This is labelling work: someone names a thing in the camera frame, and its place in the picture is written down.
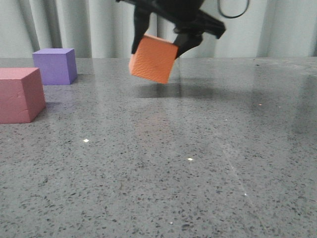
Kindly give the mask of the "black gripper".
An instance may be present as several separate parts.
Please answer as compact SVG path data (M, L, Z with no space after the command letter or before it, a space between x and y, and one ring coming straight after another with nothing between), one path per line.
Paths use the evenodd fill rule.
M178 47L175 58L199 46L202 34L209 33L220 38L226 31L222 21L200 10L202 0L127 0L134 9L134 40L131 54L135 54L140 41L149 28L150 15L156 15L172 22L178 34L174 45Z

